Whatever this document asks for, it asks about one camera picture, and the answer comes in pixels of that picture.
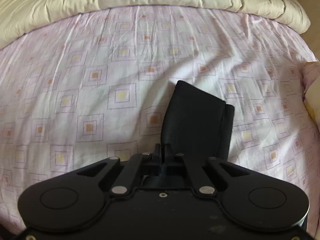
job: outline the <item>wall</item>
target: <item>wall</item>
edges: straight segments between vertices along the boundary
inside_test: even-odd
[[[318,59],[320,59],[320,0],[297,0],[305,9],[311,26],[301,36]]]

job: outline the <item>pink bed sheet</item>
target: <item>pink bed sheet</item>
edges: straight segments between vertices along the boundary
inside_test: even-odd
[[[320,144],[300,66],[315,60],[285,25],[209,9],[113,8],[25,34],[0,51],[0,223],[24,228],[34,183],[152,151],[185,80],[235,106],[229,161],[302,188],[314,235]]]

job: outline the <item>black fabric pad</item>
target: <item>black fabric pad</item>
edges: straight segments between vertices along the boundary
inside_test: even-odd
[[[227,160],[234,107],[179,80],[161,130],[161,144],[171,144],[172,153],[196,154]]]

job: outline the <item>pillow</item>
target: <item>pillow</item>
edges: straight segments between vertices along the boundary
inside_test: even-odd
[[[305,90],[303,95],[307,92],[311,84],[320,76],[320,62],[307,62],[302,68],[303,75],[303,84],[305,86]]]

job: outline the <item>metal rivet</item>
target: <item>metal rivet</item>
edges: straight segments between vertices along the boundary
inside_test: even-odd
[[[203,186],[199,189],[200,193],[202,194],[213,194],[215,192],[214,187],[210,186]]]
[[[26,240],[37,240],[34,236],[26,236]]]
[[[124,186],[115,186],[111,189],[114,194],[124,194],[128,191],[128,189]]]
[[[168,194],[167,194],[167,193],[164,193],[164,192],[162,192],[162,193],[159,194],[159,197],[167,197],[167,196],[168,196]]]

